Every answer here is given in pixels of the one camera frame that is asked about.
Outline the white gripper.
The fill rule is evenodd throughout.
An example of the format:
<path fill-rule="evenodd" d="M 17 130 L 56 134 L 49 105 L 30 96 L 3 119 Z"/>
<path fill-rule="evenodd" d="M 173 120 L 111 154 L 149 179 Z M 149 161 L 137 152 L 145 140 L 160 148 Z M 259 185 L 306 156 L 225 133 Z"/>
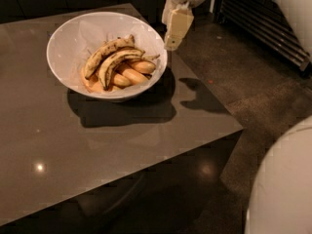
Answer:
<path fill-rule="evenodd" d="M 166 0 L 162 14 L 162 23 L 167 28 L 164 38 L 166 50 L 175 51 L 178 49 L 194 20 L 192 10 L 185 3 L 188 3 L 191 8 L 195 8 L 204 1 L 205 0 Z"/>

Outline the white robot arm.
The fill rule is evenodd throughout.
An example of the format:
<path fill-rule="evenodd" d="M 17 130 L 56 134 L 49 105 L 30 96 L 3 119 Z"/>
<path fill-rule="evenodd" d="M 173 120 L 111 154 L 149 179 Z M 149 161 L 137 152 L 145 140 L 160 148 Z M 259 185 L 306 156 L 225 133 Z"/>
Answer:
<path fill-rule="evenodd" d="M 275 0 L 301 46 L 312 52 L 312 0 Z M 165 48 L 176 50 L 204 0 L 166 0 Z M 244 234 L 312 234 L 312 117 L 285 132 L 256 174 Z"/>

